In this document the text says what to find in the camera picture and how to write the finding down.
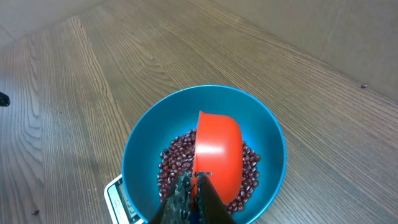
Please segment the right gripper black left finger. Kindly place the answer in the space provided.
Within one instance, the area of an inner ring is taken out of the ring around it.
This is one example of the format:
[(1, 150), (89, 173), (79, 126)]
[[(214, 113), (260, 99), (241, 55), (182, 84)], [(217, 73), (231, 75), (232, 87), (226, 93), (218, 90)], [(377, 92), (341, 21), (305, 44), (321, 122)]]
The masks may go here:
[(191, 172), (174, 178), (163, 202), (148, 224), (190, 224)]

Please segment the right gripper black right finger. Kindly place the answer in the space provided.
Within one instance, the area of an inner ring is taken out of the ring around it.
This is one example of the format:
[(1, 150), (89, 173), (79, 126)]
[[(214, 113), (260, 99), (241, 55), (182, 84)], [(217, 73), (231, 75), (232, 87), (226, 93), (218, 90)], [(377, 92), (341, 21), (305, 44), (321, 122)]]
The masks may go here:
[(195, 195), (195, 210), (199, 224), (236, 224), (228, 213), (225, 205), (216, 193), (208, 172), (195, 174), (197, 193)]

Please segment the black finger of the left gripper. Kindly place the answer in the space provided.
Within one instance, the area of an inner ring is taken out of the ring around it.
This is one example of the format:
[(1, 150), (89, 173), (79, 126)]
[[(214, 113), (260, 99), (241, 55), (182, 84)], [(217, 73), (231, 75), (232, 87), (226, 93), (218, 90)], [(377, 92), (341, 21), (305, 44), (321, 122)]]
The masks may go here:
[(10, 103), (10, 98), (5, 93), (0, 92), (0, 106), (7, 107)]

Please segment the red measuring scoop blue handle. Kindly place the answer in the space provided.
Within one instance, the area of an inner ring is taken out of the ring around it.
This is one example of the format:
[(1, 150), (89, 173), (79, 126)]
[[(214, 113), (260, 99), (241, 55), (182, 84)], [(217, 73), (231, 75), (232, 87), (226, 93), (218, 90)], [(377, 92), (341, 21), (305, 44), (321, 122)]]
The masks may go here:
[(196, 173), (208, 172), (216, 193), (226, 206), (240, 191), (243, 145), (239, 125), (226, 115), (200, 112), (193, 160), (192, 193), (195, 208)]

